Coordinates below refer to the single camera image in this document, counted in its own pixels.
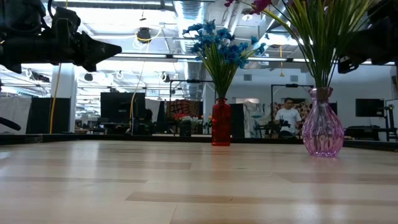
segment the wooden floor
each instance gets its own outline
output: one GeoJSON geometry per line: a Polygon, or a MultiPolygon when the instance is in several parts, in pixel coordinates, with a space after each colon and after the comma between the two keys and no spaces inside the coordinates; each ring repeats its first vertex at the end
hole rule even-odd
{"type": "Polygon", "coordinates": [[[1,224],[393,224],[398,154],[299,145],[0,146],[1,224]]]}

